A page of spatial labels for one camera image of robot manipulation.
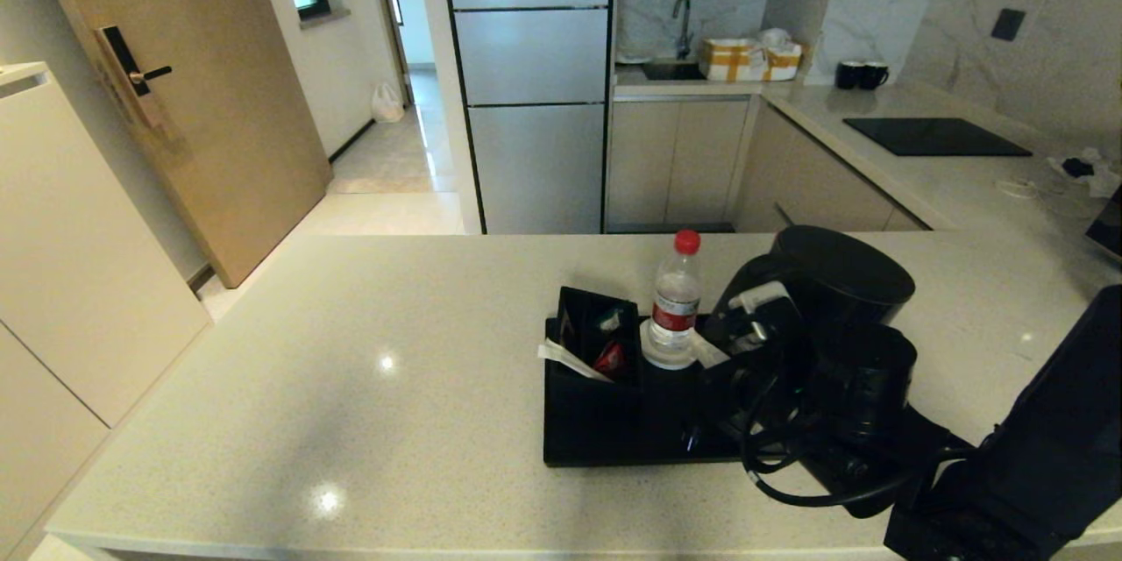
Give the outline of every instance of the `stainless steel refrigerator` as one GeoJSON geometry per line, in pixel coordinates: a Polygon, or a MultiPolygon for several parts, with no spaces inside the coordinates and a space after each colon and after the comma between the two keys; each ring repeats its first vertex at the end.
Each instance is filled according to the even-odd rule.
{"type": "Polygon", "coordinates": [[[485,230],[599,233],[611,0],[450,0],[485,230]]]}

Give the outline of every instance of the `kettle lid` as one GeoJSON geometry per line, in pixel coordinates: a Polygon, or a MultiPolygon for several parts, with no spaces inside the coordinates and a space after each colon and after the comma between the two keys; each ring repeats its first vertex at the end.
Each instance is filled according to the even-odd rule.
{"type": "Polygon", "coordinates": [[[900,305],[916,293],[916,282],[900,264],[836,230],[792,226],[775,234],[773,250],[793,260],[806,276],[854,298],[900,305]]]}

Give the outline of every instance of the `light switch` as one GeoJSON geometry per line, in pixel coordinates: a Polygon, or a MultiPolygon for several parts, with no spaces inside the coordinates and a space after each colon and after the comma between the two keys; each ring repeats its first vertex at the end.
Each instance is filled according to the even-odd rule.
{"type": "Polygon", "coordinates": [[[1017,38],[1017,31],[1021,29],[1022,21],[1024,21],[1022,10],[1002,9],[990,35],[999,40],[1013,42],[1013,38],[1017,38]]]}

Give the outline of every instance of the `kitchen counter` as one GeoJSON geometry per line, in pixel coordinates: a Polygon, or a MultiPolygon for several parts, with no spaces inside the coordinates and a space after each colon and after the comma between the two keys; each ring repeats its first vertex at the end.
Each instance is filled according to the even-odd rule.
{"type": "Polygon", "coordinates": [[[899,82],[874,91],[773,84],[763,96],[934,230],[1082,233],[1105,203],[1089,199],[1086,186],[1072,186],[1061,199],[1002,193],[996,186],[1001,181],[1032,178],[1047,184],[1052,171],[1045,159],[1070,156],[1078,149],[921,82],[899,82]],[[898,157],[843,122],[843,118],[907,117],[965,118],[1032,150],[1033,156],[898,157]]]}
{"type": "Polygon", "coordinates": [[[668,96],[743,96],[760,94],[769,82],[653,82],[642,66],[616,66],[613,101],[643,101],[668,96]]]}
{"type": "MultiPolygon", "coordinates": [[[[912,404],[975,444],[1097,289],[1122,280],[1078,238],[857,237],[918,286],[893,322],[919,349],[912,404]]],[[[706,234],[702,311],[771,239],[706,234]]],[[[668,243],[297,238],[116,432],[48,528],[79,545],[245,559],[894,559],[886,512],[781,505],[739,465],[542,463],[534,351],[559,286],[645,311],[668,243]]],[[[801,467],[772,478],[821,493],[801,467]]],[[[1079,543],[1119,541],[1122,505],[1079,543]]]]}

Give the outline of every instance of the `black tray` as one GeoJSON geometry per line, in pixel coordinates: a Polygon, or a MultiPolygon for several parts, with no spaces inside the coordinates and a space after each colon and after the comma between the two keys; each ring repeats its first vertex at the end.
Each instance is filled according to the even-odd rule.
{"type": "Polygon", "coordinates": [[[605,467],[732,462],[739,445],[716,429],[693,436],[697,383],[701,366],[663,370],[643,359],[634,303],[600,294],[562,288],[559,318],[545,321],[545,335],[560,341],[560,322],[569,314],[572,328],[565,346],[587,364],[595,361],[607,339],[624,348],[629,370],[616,384],[585,378],[564,366],[545,361],[545,425],[543,458],[550,467],[605,467]],[[594,318],[613,306],[624,306],[619,331],[604,337],[594,318]]]}

